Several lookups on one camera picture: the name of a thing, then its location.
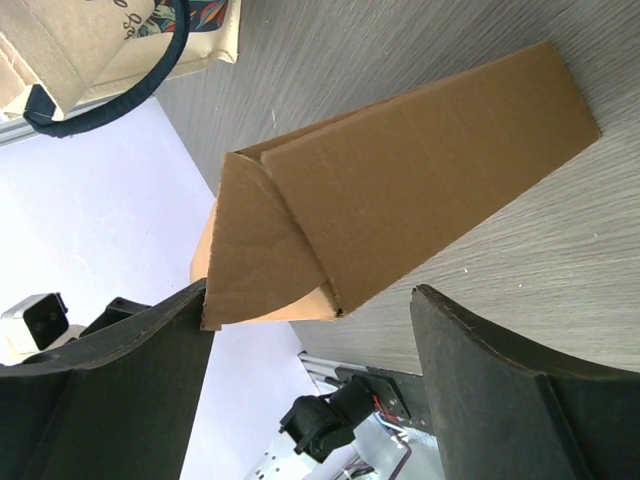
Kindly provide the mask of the spare cardboard blank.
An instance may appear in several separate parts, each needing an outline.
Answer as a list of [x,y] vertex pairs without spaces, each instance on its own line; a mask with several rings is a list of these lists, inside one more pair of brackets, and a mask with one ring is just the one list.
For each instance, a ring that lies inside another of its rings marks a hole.
[[192,263],[201,326],[348,315],[599,137],[545,41],[229,152]]

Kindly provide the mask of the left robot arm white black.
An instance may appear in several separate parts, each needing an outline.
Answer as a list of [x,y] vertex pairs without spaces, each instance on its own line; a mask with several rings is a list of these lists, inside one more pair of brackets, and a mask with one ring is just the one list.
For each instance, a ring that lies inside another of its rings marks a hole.
[[[203,300],[183,309],[114,299],[79,340],[81,446],[97,479],[175,479],[186,455],[214,334],[199,327]],[[387,377],[361,372],[330,395],[302,396],[280,422],[286,454],[316,463],[351,443]]]

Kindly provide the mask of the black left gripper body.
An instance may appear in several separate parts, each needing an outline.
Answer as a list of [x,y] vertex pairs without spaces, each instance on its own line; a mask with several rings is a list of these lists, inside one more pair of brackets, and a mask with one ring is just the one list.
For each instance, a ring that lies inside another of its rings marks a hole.
[[105,307],[104,311],[80,333],[80,337],[100,331],[143,312],[148,308],[149,305],[137,303],[122,297],[116,297]]

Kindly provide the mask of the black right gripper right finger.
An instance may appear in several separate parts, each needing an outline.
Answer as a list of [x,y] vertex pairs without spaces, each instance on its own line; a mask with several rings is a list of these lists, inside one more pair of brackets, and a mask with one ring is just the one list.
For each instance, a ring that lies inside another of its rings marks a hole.
[[410,314],[446,478],[638,478],[638,373],[553,350],[429,285]]

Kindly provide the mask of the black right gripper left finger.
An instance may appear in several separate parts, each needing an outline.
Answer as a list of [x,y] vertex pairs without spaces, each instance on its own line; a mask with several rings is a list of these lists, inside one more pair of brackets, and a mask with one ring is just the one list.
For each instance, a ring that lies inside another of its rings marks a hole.
[[205,289],[3,366],[2,478],[179,478],[214,339]]

